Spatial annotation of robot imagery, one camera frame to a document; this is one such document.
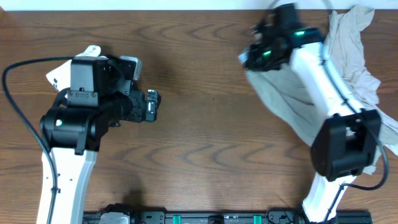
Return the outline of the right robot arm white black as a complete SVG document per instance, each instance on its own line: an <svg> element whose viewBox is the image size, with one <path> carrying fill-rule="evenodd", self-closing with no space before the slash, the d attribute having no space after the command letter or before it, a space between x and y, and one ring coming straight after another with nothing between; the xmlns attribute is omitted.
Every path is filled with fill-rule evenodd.
<svg viewBox="0 0 398 224"><path fill-rule="evenodd" d="M274 21L255 26L260 38L247 51L244 67L250 73L276 72L288 63L304 84L321 122L310 148L315 177L302 202L298 221L330 223L336 206L353 180L373 163L380 146L381 117L366 110L343 83L325 50L316 27L304 27L295 6L273 10Z"/></svg>

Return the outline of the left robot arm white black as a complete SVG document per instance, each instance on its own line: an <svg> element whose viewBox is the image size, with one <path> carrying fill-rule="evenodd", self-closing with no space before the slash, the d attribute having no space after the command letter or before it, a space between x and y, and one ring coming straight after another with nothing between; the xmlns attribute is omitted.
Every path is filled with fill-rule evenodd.
<svg viewBox="0 0 398 224"><path fill-rule="evenodd" d="M81 223L90 175L101 138L122 120L154 122L161 97L156 90L116 91L90 107L96 92L61 90L40 120L46 150L37 223Z"/></svg>

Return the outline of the khaki green shorts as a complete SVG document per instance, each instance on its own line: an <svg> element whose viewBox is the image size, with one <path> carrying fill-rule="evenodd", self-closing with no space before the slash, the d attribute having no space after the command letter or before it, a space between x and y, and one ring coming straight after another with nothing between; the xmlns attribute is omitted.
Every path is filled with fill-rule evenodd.
<svg viewBox="0 0 398 224"><path fill-rule="evenodd" d="M322 122L298 75L287 66L268 72L246 70L245 75L265 106L311 146Z"/></svg>

